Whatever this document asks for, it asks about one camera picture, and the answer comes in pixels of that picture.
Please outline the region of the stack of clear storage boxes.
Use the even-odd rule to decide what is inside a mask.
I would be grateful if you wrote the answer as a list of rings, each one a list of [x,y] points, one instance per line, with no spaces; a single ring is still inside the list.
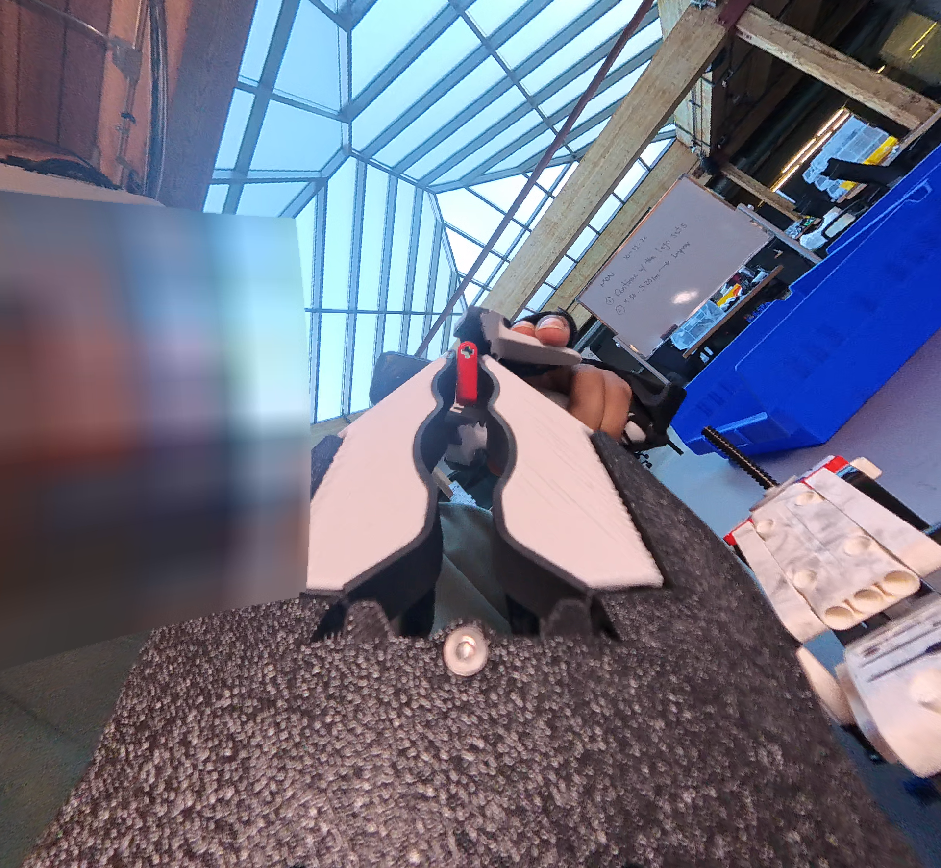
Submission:
[[[819,190],[836,197],[846,186],[843,181],[823,175],[832,158],[854,163],[878,164],[892,152],[898,140],[879,127],[868,124],[854,114],[842,122],[828,142],[823,144],[803,172],[803,179]]]

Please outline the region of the small red brick beam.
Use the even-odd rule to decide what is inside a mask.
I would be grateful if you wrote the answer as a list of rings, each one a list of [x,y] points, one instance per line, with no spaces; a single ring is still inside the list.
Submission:
[[[454,407],[473,408],[479,397],[479,353],[470,340],[462,341],[455,352]]]

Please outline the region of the white toy truck model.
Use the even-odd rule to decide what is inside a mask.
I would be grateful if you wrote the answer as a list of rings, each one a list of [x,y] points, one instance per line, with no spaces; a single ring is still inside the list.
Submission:
[[[828,457],[766,492],[725,538],[752,570],[829,717],[889,762],[940,772],[939,527]]]

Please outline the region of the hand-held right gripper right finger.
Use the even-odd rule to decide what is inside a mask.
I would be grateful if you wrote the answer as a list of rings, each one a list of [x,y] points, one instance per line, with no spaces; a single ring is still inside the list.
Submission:
[[[664,578],[574,416],[486,356],[490,413],[508,438],[494,515],[511,545],[582,592],[660,588]]]

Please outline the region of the wooden support post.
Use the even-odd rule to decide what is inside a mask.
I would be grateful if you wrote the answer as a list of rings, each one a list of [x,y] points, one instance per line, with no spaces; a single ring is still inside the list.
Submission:
[[[515,316],[590,223],[723,44],[720,8],[689,7],[484,300]]]

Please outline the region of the person's left hand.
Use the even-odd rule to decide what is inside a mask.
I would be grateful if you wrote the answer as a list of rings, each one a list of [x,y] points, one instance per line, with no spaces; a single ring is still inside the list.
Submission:
[[[512,329],[549,347],[567,347],[572,337],[571,324],[560,313],[520,320]],[[544,374],[525,380],[536,390],[552,395],[557,403],[564,397],[568,412],[591,430],[604,432],[615,440],[623,438],[629,422],[632,392],[628,382],[614,372],[580,364],[550,368]]]

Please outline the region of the blue plastic bin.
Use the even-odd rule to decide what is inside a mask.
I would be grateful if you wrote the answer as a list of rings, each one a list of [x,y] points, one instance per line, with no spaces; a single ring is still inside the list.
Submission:
[[[753,455],[832,437],[939,328],[939,237],[936,148],[689,383],[679,437],[699,455],[708,426]]]

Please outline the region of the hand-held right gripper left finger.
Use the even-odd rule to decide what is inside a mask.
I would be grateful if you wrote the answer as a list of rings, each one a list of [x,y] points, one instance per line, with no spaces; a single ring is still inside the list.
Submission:
[[[310,505],[308,592],[351,593],[428,536],[436,485],[420,438],[449,363],[430,363],[343,431]]]

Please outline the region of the grey desk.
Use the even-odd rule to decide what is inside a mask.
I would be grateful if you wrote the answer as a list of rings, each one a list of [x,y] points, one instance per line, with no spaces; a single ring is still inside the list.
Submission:
[[[940,333],[935,333],[826,444],[759,457],[776,480],[827,455],[865,457],[882,469],[880,486],[928,524],[940,519]],[[698,456],[682,441],[650,454],[652,474],[714,533],[747,514],[761,489],[716,454]],[[922,866],[940,865],[939,800],[914,790],[902,767],[876,764],[848,733],[832,729],[874,801],[908,840]]]

